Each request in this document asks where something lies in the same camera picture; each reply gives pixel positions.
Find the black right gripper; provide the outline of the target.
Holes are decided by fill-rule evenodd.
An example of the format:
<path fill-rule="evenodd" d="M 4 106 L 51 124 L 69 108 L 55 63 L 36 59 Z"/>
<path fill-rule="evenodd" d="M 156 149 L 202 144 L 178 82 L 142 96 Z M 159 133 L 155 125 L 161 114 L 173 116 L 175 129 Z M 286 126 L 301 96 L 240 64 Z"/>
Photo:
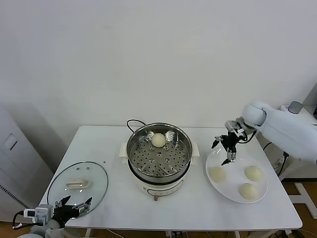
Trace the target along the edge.
<path fill-rule="evenodd" d="M 222 166 L 235 162 L 236 160 L 236 144 L 239 142 L 239 137 L 234 132 L 228 132 L 227 135 L 220 135 L 214 138 L 211 148 L 215 148 L 219 143 L 222 143 L 226 152 L 226 159 L 222 162 Z"/>

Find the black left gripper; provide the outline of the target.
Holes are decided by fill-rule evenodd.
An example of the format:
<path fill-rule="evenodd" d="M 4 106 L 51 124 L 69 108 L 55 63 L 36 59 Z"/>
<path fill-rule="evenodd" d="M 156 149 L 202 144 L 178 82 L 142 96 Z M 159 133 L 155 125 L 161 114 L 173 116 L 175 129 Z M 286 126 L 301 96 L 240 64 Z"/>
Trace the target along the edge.
<path fill-rule="evenodd" d="M 59 225 L 65 225 L 69 220 L 82 217 L 90 211 L 92 197 L 75 206 L 67 205 L 70 198 L 71 196 L 69 195 L 55 202 L 53 219 Z"/>

